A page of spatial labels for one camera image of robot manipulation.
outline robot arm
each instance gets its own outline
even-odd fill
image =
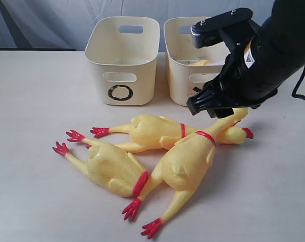
[[[188,99],[193,115],[207,110],[223,118],[233,107],[257,108],[305,66],[305,0],[275,0],[262,26],[251,18],[250,9],[240,8],[191,27],[196,48],[223,41],[230,50],[219,75]]]

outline white table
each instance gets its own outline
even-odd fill
[[[192,116],[171,101],[160,53],[156,93],[141,107],[98,99],[82,52],[0,51],[0,241],[145,241],[141,227],[158,218],[173,191],[159,186],[135,222],[120,198],[90,182],[52,150],[75,129],[130,122],[141,113],[206,128],[207,112]],[[198,191],[158,233],[157,241],[305,241],[305,102],[290,96],[300,72],[239,125],[254,140],[220,147]],[[305,94],[305,80],[299,89]],[[102,138],[129,140],[124,134]],[[67,142],[86,160],[84,146]],[[152,171],[163,150],[138,154]]]

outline black circle logo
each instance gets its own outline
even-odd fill
[[[113,91],[116,90],[118,87],[125,87],[128,89],[128,96],[126,97],[123,97],[123,98],[118,98],[118,97],[115,97],[113,95]],[[133,96],[133,91],[130,87],[126,86],[126,85],[114,85],[113,87],[111,87],[109,90],[108,90],[108,96],[113,99],[113,100],[116,100],[116,101],[126,101],[126,100],[129,100],[132,96]]]

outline plastic bin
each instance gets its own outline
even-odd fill
[[[117,16],[97,23],[85,56],[104,103],[143,105],[151,101],[159,40],[159,23],[151,18]]]
[[[203,84],[220,73],[229,49],[222,42],[197,49],[193,46],[190,26],[209,17],[180,17],[164,23],[167,79],[172,100],[186,106],[187,99]],[[206,66],[189,64],[207,59]]]

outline white backdrop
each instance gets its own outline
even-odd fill
[[[144,16],[161,26],[160,50],[165,49],[163,24],[169,18],[214,16],[238,7],[253,10],[262,24],[274,0],[2,0],[32,47],[84,50],[96,23],[109,16]],[[0,47],[12,40],[0,19]]]

